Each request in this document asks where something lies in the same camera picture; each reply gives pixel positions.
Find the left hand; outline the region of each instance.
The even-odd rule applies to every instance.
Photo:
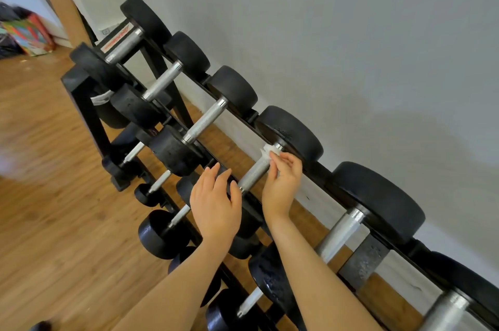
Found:
[[[217,163],[206,168],[191,192],[191,210],[203,241],[214,242],[228,251],[241,224],[241,191],[231,182],[231,199],[227,197],[227,180],[230,169],[216,177]]]

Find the dumbbell rack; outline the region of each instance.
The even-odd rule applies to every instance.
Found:
[[[123,22],[97,47],[108,43],[113,38],[119,40],[120,38],[124,37],[125,35],[117,36],[117,34],[126,24],[127,21]],[[148,63],[151,71],[156,78],[158,78],[167,69],[162,54],[155,50],[151,45],[147,44],[147,42],[145,41],[142,41],[132,51],[130,51],[130,53],[121,61],[121,63],[125,63],[138,51],[143,54],[146,62]],[[187,74],[187,76],[216,100],[215,96],[205,85],[207,80],[210,78],[208,74]],[[90,93],[95,87],[95,81],[85,71],[75,66],[62,77],[62,82],[75,107],[80,113],[86,127],[88,128],[100,155],[104,157],[110,153],[117,153],[123,156],[128,154],[128,152],[130,152],[131,149],[139,142],[134,135],[133,127],[132,125],[125,127],[113,141],[109,140],[102,126],[101,120],[99,119],[99,116],[97,115],[97,112],[90,99]],[[145,90],[142,84],[138,81],[135,83],[135,86],[139,90]],[[176,85],[174,83],[171,83],[165,90],[165,92],[169,95],[169,99],[160,101],[161,105],[164,107],[165,113],[168,114],[164,125],[169,124],[175,127],[177,130],[181,130],[182,128],[187,130],[188,128],[190,128],[190,126],[193,125],[193,122],[187,112],[185,103],[182,100],[182,97],[180,96]],[[171,115],[170,111],[172,109],[175,110],[175,114],[178,116],[178,120]],[[241,118],[238,114],[234,114],[231,109],[228,109],[228,111],[230,111],[240,122],[242,122],[250,130],[256,133],[266,143],[268,143],[268,141],[254,127],[254,121],[259,115],[256,111],[250,111],[245,115],[245,118]],[[203,166],[212,166],[217,162],[215,156],[203,146],[201,146],[201,152],[205,157],[204,163],[202,164]],[[142,178],[148,184],[154,183],[156,179],[147,169],[147,167],[142,164],[140,159],[138,159],[137,157],[135,157],[135,161],[140,164],[140,167],[142,169],[138,177]],[[331,175],[331,172],[327,170],[322,164],[320,164],[319,162],[304,163],[303,173],[320,189],[324,190],[329,196],[336,199],[334,188],[328,187],[327,184],[327,178],[329,177],[329,175]],[[130,181],[124,182],[121,180],[116,180],[114,177],[111,178],[111,181],[119,191],[125,189],[130,185]],[[178,206],[166,193],[166,191],[163,188],[161,188],[160,191],[166,199],[161,207],[165,207],[170,212],[178,212]],[[254,209],[257,212],[261,213],[261,203],[256,198],[253,197],[249,202],[252,205],[255,205]],[[201,235],[189,221],[183,220],[183,222],[190,230],[190,233],[192,235],[191,240],[193,241],[193,243],[196,246],[199,245],[202,240]],[[338,276],[340,277],[340,279],[343,280],[353,292],[356,292],[358,289],[360,289],[360,287],[362,287],[370,274],[374,272],[381,260],[383,260],[388,255],[390,250],[398,253],[402,258],[404,258],[409,264],[414,266],[430,281],[444,289],[438,282],[432,279],[417,263],[418,253],[429,252],[429,249],[422,242],[412,238],[406,244],[397,246],[386,240],[373,228],[369,227],[368,225],[366,226],[370,229],[370,234],[354,251],[352,256],[346,261],[346,263],[338,272]],[[265,224],[262,226],[262,228],[270,236],[268,228]],[[359,273],[359,268],[361,265],[363,274]],[[220,266],[220,273],[222,280],[230,289],[239,291],[244,297],[248,295],[246,290],[242,287],[242,285],[225,264],[222,264]],[[487,322],[480,314],[476,314],[471,310],[469,310],[469,312],[477,319],[482,320],[482,323],[487,324]],[[277,331],[275,325],[284,316],[284,312],[275,304],[272,305],[266,312],[264,312],[259,306],[254,306],[253,309],[250,310],[249,314],[255,316],[255,318],[258,320],[260,329],[263,331]],[[378,322],[384,328],[386,328],[379,319]],[[497,329],[495,328],[496,325],[489,325],[489,327],[491,327],[492,329]]]

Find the cardboard box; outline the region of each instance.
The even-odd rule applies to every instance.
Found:
[[[73,0],[98,40],[125,20],[120,6],[126,0]]]

